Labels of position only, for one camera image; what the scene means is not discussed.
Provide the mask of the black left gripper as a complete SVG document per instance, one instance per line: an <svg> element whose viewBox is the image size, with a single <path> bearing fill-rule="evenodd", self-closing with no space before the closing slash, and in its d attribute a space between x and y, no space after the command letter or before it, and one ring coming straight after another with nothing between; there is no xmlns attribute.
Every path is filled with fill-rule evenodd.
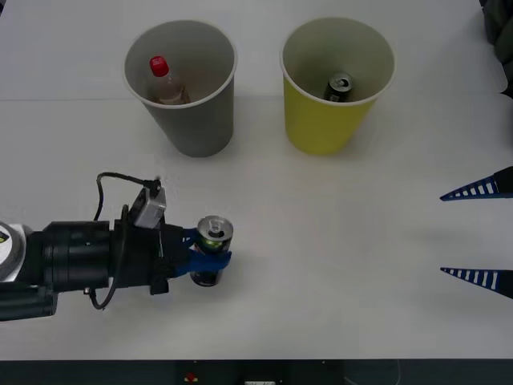
<svg viewBox="0 0 513 385"><path fill-rule="evenodd" d="M168 280L185 275L193 281L219 281L231 261L232 252L213 255L189 249L199 233L161 224L156 229L129 225L122 230L120 220L113 230L113 277L118 289L147 286L151 295L169 292Z"/></svg>

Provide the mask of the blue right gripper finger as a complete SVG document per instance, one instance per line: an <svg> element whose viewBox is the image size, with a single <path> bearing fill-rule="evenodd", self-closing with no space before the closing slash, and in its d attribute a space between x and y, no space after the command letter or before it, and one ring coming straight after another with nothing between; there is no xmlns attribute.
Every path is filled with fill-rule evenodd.
<svg viewBox="0 0 513 385"><path fill-rule="evenodd" d="M441 267L443 273L506 298L513 298L513 271L508 269L459 269Z"/></svg>
<svg viewBox="0 0 513 385"><path fill-rule="evenodd" d="M511 199L513 196L512 171L507 167L493 175L466 184L440 197L441 201L464 201L472 199Z"/></svg>

